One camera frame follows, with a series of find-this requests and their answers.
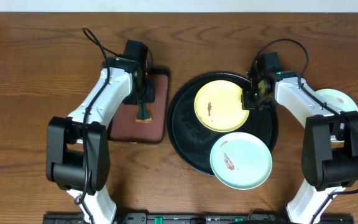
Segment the green and yellow sponge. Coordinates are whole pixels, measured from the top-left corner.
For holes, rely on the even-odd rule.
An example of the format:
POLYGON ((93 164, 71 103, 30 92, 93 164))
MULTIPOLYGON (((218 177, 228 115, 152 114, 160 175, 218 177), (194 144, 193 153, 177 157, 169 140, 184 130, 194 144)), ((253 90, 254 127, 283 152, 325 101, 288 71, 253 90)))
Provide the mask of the green and yellow sponge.
POLYGON ((139 103, 137 105, 137 115, 135 120, 141 123, 148 123, 152 121, 149 103, 139 103))

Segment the yellow plate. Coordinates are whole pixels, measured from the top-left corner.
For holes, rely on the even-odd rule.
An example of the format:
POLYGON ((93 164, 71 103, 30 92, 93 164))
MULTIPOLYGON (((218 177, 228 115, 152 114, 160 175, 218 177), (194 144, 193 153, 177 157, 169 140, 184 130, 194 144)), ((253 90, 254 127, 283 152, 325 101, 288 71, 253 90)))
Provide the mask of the yellow plate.
POLYGON ((203 126, 219 133, 240 128, 249 111, 242 109, 242 88, 227 80, 203 85, 194 100, 195 115, 203 126))

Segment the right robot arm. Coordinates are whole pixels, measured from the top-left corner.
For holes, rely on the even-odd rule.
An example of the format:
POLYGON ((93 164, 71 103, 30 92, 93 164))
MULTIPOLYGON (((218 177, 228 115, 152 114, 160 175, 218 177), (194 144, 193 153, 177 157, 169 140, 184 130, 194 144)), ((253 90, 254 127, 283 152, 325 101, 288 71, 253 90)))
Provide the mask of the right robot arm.
POLYGON ((305 177, 287 206, 292 223, 318 223, 338 195, 358 194, 358 112, 325 101, 295 71, 248 72, 242 94, 245 110, 284 106, 304 127, 301 169, 305 177))

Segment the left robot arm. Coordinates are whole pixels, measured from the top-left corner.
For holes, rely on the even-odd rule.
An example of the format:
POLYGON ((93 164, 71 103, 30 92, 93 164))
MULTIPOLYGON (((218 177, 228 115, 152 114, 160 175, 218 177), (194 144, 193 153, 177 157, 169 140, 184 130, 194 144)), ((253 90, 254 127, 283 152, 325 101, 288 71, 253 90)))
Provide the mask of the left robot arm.
POLYGON ((67 117, 54 116, 47 127, 46 176, 80 206, 85 223, 112 223, 117 206, 106 181, 110 158, 108 126, 120 104, 137 107, 136 121, 150 122, 154 84, 145 79, 147 57, 107 58, 100 78, 67 117))

